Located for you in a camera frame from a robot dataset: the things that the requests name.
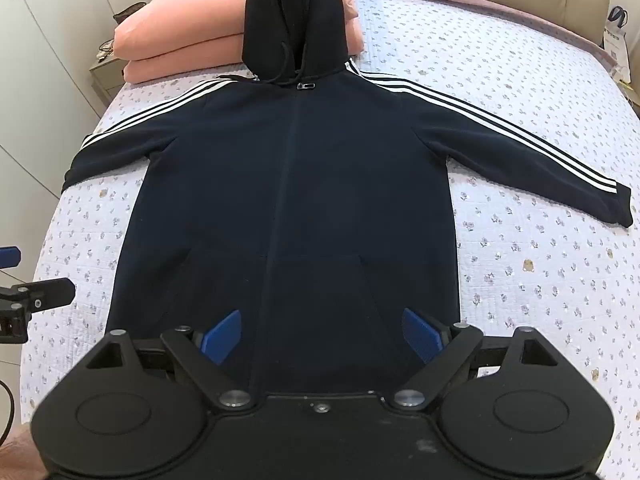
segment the hood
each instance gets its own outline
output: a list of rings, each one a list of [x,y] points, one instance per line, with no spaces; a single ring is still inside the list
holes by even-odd
[[[342,0],[246,0],[242,61],[281,86],[344,69]]]

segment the wire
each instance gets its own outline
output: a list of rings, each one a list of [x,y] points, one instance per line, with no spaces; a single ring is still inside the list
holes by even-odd
[[[2,433],[2,436],[0,436],[0,447],[1,447],[2,444],[4,444],[4,441],[6,440],[6,438],[9,436],[9,431],[11,430],[11,426],[14,423],[15,400],[14,400],[13,394],[11,393],[11,390],[6,384],[0,381],[0,386],[2,386],[6,390],[7,395],[9,395],[9,403],[11,405],[11,407],[9,408],[9,421],[6,424],[6,428],[4,428],[4,432]]]
[[[100,47],[98,47],[100,52],[113,52],[113,40],[107,40]]]

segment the drawstring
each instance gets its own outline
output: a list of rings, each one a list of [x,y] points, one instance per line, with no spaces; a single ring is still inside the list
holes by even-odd
[[[287,65],[289,63],[290,50],[289,50],[289,47],[287,46],[287,44],[284,41],[280,42],[280,46],[282,47],[282,49],[284,51],[284,62],[282,63],[282,68],[280,69],[280,72],[278,72],[278,75],[276,77],[273,77],[271,79],[267,79],[267,80],[263,81],[263,83],[275,83],[278,79],[280,79],[282,77],[282,74],[284,74],[284,71],[287,69]]]
[[[298,70],[298,74],[295,76],[295,78],[290,84],[295,85],[298,81],[302,79],[302,76],[305,73],[305,61],[306,61],[306,41],[305,41],[305,46],[302,47],[302,63],[300,63],[300,70]]]
[[[291,55],[291,50],[289,49],[289,47],[287,46],[287,44],[284,41],[280,42],[280,46],[282,47],[282,50],[284,51],[284,62],[282,63],[282,68],[280,69],[280,72],[278,72],[278,75],[276,77],[272,77],[271,79],[267,79],[265,81],[262,81],[263,83],[274,83],[278,86],[289,86],[289,85],[295,85],[298,81],[300,81],[302,79],[302,76],[305,73],[305,61],[306,61],[306,41],[305,41],[305,46],[302,48],[302,62],[300,63],[300,70],[297,70],[296,76],[295,78],[293,78],[293,81],[278,81],[278,79],[280,79],[282,77],[282,74],[284,74],[284,71],[287,69],[287,65],[289,63],[289,57]]]

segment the hoodie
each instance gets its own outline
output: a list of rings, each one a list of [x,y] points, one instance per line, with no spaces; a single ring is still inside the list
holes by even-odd
[[[108,330],[187,324],[253,394],[387,391],[460,318],[446,161],[612,224],[630,190],[535,134],[348,59],[341,0],[247,0],[254,79],[194,86],[88,136],[66,174],[149,158]]]

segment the metal bolt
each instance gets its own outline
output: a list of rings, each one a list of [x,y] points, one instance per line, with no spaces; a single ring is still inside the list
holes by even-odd
[[[424,402],[424,395],[417,390],[400,390],[394,395],[394,402],[404,408],[414,408]]]
[[[318,402],[315,406],[314,406],[314,411],[316,413],[327,413],[329,410],[331,410],[331,406],[329,406],[327,403],[325,402]]]
[[[220,395],[220,404],[228,408],[241,408],[251,402],[251,395],[242,390],[229,390]]]

